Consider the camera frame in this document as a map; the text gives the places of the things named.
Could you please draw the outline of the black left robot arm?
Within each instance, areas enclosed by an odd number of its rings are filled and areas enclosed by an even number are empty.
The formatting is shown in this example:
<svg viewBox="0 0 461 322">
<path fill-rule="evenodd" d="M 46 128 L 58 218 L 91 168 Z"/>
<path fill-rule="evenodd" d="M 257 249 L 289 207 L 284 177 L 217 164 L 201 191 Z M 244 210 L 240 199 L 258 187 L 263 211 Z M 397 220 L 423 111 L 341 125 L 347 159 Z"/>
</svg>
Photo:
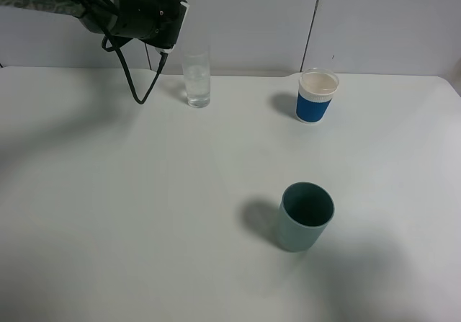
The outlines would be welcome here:
<svg viewBox="0 0 461 322">
<path fill-rule="evenodd" d="M 167 53 L 189 9 L 186 0 L 1 0 L 1 5 L 72 16 L 90 32 L 124 43 L 137 39 Z"/>
</svg>

